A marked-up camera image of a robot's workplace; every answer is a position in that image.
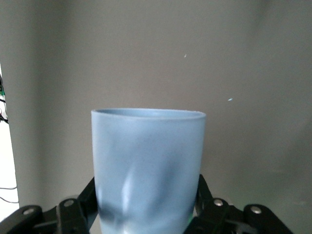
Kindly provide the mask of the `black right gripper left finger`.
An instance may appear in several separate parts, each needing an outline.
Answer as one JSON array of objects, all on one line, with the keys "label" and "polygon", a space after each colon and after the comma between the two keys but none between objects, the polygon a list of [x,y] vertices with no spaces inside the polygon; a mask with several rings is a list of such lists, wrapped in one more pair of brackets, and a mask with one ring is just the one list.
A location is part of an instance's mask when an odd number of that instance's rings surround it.
[{"label": "black right gripper left finger", "polygon": [[90,234],[97,215],[91,179],[77,198],[67,198],[45,212],[38,205],[19,208],[0,222],[0,234]]}]

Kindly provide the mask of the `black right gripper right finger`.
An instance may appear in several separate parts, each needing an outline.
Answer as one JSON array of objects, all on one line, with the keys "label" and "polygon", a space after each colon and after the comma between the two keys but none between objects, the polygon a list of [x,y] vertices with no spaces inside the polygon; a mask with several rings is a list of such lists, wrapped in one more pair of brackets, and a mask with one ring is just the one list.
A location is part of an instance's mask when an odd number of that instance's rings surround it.
[{"label": "black right gripper right finger", "polygon": [[195,211],[189,234],[294,234],[264,205],[250,204],[240,210],[213,197],[203,175],[198,180]]}]

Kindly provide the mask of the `light blue plastic cup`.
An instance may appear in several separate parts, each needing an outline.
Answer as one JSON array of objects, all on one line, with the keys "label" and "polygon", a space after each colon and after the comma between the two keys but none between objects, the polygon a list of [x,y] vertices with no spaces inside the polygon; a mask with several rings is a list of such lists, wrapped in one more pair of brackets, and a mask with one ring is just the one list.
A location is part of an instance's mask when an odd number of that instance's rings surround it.
[{"label": "light blue plastic cup", "polygon": [[195,204],[206,115],[93,110],[92,146],[102,234],[183,234]]}]

